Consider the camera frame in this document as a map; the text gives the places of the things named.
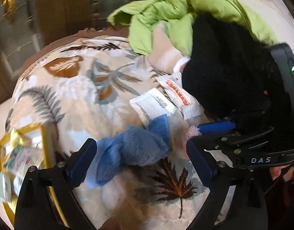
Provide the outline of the left hand thumb tip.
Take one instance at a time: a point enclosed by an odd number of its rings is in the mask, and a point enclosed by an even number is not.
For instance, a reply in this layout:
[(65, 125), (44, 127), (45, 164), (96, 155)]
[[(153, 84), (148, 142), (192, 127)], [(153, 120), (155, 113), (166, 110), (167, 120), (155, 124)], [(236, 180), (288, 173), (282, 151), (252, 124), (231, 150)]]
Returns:
[(99, 230), (121, 230), (121, 225), (115, 217), (107, 219)]

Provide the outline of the person's right hand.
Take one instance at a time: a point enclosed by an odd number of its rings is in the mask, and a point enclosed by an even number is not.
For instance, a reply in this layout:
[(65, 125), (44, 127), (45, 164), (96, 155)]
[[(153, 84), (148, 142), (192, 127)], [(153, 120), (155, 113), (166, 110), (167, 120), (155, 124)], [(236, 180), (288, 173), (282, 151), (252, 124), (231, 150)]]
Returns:
[[(269, 169), (270, 171), (270, 175), (272, 177), (272, 180), (277, 179), (280, 175), (281, 175), (281, 171), (283, 170), (283, 168), (289, 167), (288, 165), (285, 166), (281, 166), (281, 167), (271, 167)], [(283, 176), (283, 179), (285, 181), (288, 181), (292, 178), (294, 173), (294, 167), (290, 168), (289, 171)]]

